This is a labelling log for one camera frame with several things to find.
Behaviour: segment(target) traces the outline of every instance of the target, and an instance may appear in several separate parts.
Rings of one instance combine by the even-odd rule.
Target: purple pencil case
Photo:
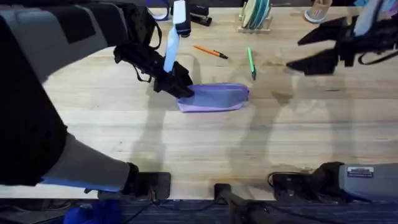
[[[182,112],[238,110],[249,97],[247,86],[237,83],[191,85],[189,88],[195,92],[192,97],[177,99]]]

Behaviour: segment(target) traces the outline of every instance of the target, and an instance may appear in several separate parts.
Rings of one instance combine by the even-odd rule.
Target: black cable
[[[149,203],[145,206],[143,206],[137,213],[135,213],[134,215],[132,215],[130,218],[128,218],[126,221],[122,222],[122,224],[127,224],[129,222],[131,222],[131,220],[135,219],[137,216],[139,216],[139,214],[141,214],[142,212],[144,212],[145,210],[147,210],[151,205],[153,205],[153,203]]]
[[[275,174],[303,174],[303,173],[299,173],[299,172],[272,172],[272,173],[268,174],[268,177],[267,177],[268,185],[269,185],[270,187],[272,187],[272,188],[274,188],[274,185],[270,182],[270,178],[271,178],[273,175],[275,175]]]
[[[323,218],[313,217],[313,216],[310,216],[310,215],[303,215],[303,214],[295,213],[295,212],[292,212],[292,211],[287,210],[287,209],[279,208],[278,206],[272,205],[272,204],[267,203],[267,202],[262,202],[262,203],[264,205],[266,205],[268,207],[271,207],[271,208],[273,208],[273,209],[275,209],[277,211],[280,211],[282,213],[285,213],[285,214],[288,214],[288,215],[293,215],[293,216],[300,217],[300,218],[305,218],[307,220],[313,220],[313,221],[317,221],[317,222],[321,222],[321,223],[328,223],[328,224],[345,224],[345,223],[342,223],[342,222],[336,222],[336,221],[332,221],[332,220],[326,220],[326,219],[323,219]]]
[[[209,208],[214,206],[220,200],[221,199],[215,200],[212,203],[210,203],[202,208],[196,208],[196,209],[169,208],[169,207],[162,206],[162,202],[159,202],[159,203],[153,202],[153,204],[158,208],[163,208],[166,210],[171,210],[171,211],[176,211],[176,212],[202,212],[202,211],[208,210]]]
[[[362,54],[361,56],[359,56],[359,58],[358,58],[358,62],[359,62],[361,65],[374,65],[374,64],[383,62],[383,61],[385,61],[385,60],[392,59],[393,57],[395,57],[395,56],[398,55],[398,50],[395,51],[395,52],[393,52],[393,53],[391,53],[391,54],[389,54],[389,55],[383,56],[383,57],[381,57],[381,58],[379,58],[379,59],[376,59],[376,60],[373,60],[373,61],[371,61],[371,62],[366,62],[366,63],[365,63],[365,62],[363,62],[363,57],[364,57],[366,54],[367,54],[367,52],[366,52],[366,53],[363,53],[363,54]]]

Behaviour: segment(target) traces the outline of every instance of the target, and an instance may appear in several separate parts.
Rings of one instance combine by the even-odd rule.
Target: wooden tabletop
[[[270,34],[237,33],[240,9],[211,9],[210,27],[192,24],[177,60],[194,83],[236,82],[251,94],[245,107],[224,113],[179,112],[175,99],[137,81],[127,63],[105,49],[53,74],[45,89],[68,130],[79,140],[141,171],[172,174],[171,198],[213,197],[227,182],[245,198],[273,199],[266,184],[273,171],[313,170],[324,162],[398,162],[398,60],[353,68],[332,77],[304,77],[285,63],[332,42],[297,46],[317,25],[306,8],[273,8]],[[328,19],[357,14],[333,7]],[[161,22],[164,53],[171,22]],[[204,53],[215,49],[228,60]],[[247,46],[257,80],[251,79]],[[0,197],[93,198],[83,189],[38,185],[1,187]]]

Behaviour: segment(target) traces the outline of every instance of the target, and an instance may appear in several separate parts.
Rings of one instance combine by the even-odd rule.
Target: tape
[[[165,14],[155,15],[150,9],[148,9],[149,13],[155,19],[155,21],[167,21],[171,18],[170,16],[170,4],[167,0],[146,0],[145,5],[148,7],[151,2],[161,2],[165,6]]]

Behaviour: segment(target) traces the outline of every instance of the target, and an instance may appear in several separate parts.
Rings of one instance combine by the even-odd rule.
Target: sticker
[[[348,167],[348,177],[373,178],[373,167]]]

